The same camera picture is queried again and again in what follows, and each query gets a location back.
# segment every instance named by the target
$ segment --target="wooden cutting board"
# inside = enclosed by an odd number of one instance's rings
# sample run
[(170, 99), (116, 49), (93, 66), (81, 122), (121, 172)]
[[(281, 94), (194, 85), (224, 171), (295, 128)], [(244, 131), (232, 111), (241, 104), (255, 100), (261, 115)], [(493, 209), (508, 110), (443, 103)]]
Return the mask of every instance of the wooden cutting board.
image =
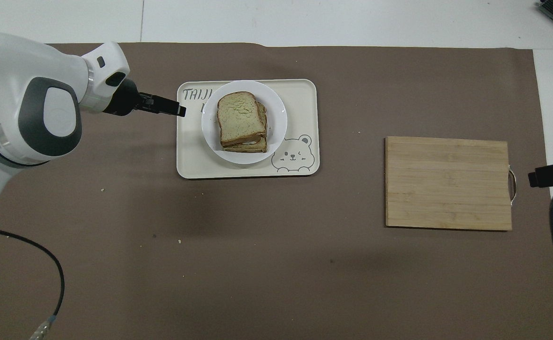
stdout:
[(511, 230), (507, 142), (386, 138), (386, 225)]

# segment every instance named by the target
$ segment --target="plate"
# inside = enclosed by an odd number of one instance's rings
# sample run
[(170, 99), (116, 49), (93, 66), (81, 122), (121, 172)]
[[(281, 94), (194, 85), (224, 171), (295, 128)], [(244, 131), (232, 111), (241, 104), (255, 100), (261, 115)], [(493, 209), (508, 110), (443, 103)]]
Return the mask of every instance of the plate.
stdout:
[[(266, 107), (266, 153), (233, 153), (224, 151), (220, 144), (220, 126), (218, 125), (218, 101), (227, 94), (247, 91)], [(209, 148), (222, 159), (237, 164), (253, 164), (270, 157), (281, 145), (287, 132), (287, 112), (283, 101), (270, 87), (253, 80), (229, 82), (209, 97), (201, 115), (201, 130)]]

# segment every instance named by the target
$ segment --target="bread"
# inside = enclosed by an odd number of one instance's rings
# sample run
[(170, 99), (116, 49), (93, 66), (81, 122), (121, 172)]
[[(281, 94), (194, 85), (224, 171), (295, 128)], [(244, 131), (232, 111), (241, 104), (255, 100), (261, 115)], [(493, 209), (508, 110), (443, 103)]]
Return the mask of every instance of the bread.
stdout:
[[(260, 110), (260, 119), (264, 123), (264, 129), (266, 129), (266, 107), (258, 101), (256, 101), (256, 103)], [(255, 142), (254, 144), (237, 144), (227, 146), (224, 150), (234, 153), (265, 153), (268, 152), (268, 144), (266, 143), (266, 137), (262, 137), (259, 142)]]
[(218, 101), (218, 124), (223, 147), (257, 143), (266, 137), (258, 103), (249, 92), (227, 94)]

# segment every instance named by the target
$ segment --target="brown tablecloth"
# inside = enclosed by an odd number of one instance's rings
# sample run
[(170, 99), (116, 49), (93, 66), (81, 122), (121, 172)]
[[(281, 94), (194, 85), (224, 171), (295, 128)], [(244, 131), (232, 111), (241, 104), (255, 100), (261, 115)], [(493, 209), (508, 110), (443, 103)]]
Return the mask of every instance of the brown tablecloth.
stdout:
[[(549, 196), (526, 177), (545, 164), (531, 51), (121, 46), (139, 90), (165, 97), (190, 80), (313, 81), (321, 165), (185, 180), (180, 118), (84, 113), (78, 148), (0, 197), (0, 229), (63, 263), (53, 339), (553, 339)], [(385, 228), (386, 136), (507, 141), (513, 231)], [(58, 288), (44, 254), (0, 237), (0, 339), (29, 336)]]

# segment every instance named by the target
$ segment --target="bear face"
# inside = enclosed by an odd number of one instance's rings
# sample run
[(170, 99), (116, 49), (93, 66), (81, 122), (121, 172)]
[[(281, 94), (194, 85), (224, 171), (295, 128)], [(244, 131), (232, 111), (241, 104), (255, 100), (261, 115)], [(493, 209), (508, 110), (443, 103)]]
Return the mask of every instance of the bear face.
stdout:
[(277, 151), (272, 155), (272, 166), (276, 171), (300, 171), (310, 168), (315, 162), (315, 157), (310, 149), (312, 138), (303, 134), (299, 138), (285, 139)]

